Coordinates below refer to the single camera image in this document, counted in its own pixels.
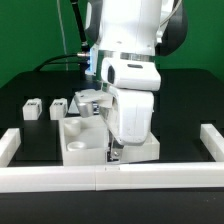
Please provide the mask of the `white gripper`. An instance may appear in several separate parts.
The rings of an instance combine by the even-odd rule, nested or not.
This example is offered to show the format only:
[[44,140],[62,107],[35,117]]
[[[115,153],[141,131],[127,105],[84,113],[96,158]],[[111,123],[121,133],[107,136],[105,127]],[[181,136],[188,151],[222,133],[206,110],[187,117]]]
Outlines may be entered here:
[[154,96],[151,92],[110,86],[112,107],[99,112],[109,131],[109,159],[119,161],[123,146],[143,145],[151,127]]

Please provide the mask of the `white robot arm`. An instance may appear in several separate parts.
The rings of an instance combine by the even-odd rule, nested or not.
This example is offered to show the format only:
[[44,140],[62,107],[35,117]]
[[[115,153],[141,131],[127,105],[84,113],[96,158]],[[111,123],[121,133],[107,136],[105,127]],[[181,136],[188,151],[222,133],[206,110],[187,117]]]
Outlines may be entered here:
[[99,109],[109,131],[109,158],[158,159],[150,131],[153,93],[161,85],[154,57],[171,54],[185,40],[183,0],[88,0],[85,31],[104,53],[101,80],[108,102]]

